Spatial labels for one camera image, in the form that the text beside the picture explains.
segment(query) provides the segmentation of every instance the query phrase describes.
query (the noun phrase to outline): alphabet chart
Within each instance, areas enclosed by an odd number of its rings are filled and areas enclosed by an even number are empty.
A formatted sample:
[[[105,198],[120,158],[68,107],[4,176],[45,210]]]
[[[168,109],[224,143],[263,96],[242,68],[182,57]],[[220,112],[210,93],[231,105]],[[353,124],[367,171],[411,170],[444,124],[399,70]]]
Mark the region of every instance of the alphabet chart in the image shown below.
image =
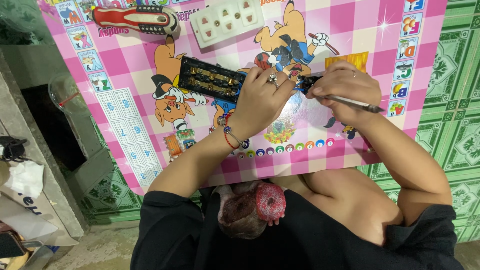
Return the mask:
[[[99,27],[90,18],[104,0],[37,0],[44,19],[113,157],[143,195],[178,156],[218,128],[236,104],[178,86],[184,55],[247,73],[273,68],[300,83],[347,60],[380,83],[384,117],[414,138],[427,93],[447,0],[231,0],[218,22],[195,19],[199,38],[265,26],[200,49],[191,14],[222,0],[112,0],[108,7],[163,5],[177,14],[172,36]],[[354,126],[298,92],[280,117],[233,151],[206,186],[379,162]]]

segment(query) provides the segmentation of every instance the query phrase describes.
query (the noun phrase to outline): bracelet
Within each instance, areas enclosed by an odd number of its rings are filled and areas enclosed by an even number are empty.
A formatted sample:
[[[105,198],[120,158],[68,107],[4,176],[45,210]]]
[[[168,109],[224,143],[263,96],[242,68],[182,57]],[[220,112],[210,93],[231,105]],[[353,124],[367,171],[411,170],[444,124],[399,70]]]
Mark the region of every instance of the bracelet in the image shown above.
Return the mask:
[[[235,147],[232,146],[232,144],[230,144],[230,142],[228,141],[228,138],[227,138],[227,134],[232,136],[240,144],[241,147],[246,148],[248,146],[248,144],[246,142],[240,141],[237,137],[235,137],[235,135],[232,134],[231,127],[228,126],[228,119],[230,118],[231,115],[232,115],[231,113],[224,113],[223,115],[218,117],[217,123],[218,123],[218,125],[223,126],[223,133],[225,134],[225,140],[227,141],[228,145],[231,148],[236,150],[239,147],[235,148]]]

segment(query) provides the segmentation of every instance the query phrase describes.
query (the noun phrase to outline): ring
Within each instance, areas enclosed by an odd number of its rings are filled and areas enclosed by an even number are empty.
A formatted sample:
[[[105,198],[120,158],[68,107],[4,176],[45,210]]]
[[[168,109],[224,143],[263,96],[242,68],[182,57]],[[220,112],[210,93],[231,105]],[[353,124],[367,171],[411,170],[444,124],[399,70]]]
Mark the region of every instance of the ring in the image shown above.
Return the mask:
[[[278,83],[276,83],[278,77],[276,76],[275,73],[272,73],[270,74],[270,77],[268,78],[268,82],[274,84],[276,86],[276,89],[278,90],[280,88],[280,86],[278,85]]]

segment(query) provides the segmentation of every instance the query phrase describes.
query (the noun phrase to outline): woman's left hand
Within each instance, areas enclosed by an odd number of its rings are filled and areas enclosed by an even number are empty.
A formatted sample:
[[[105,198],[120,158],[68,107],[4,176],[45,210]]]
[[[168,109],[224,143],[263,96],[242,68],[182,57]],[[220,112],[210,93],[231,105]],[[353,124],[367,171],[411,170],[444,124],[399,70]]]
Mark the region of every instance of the woman's left hand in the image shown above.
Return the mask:
[[[277,75],[276,83],[270,83],[271,74]],[[274,69],[263,71],[253,67],[243,83],[235,112],[228,120],[228,125],[240,140],[246,140],[267,128],[275,121],[283,107],[295,94],[295,82],[290,81],[283,72]]]

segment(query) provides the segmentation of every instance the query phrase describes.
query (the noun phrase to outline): white socket outlet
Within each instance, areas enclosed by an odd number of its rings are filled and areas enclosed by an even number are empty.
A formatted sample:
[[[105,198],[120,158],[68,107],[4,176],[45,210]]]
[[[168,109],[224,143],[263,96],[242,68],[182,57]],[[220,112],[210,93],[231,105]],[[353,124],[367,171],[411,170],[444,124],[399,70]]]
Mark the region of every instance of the white socket outlet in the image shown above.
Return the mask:
[[[200,48],[260,28],[265,25],[258,0],[229,0],[190,14]]]

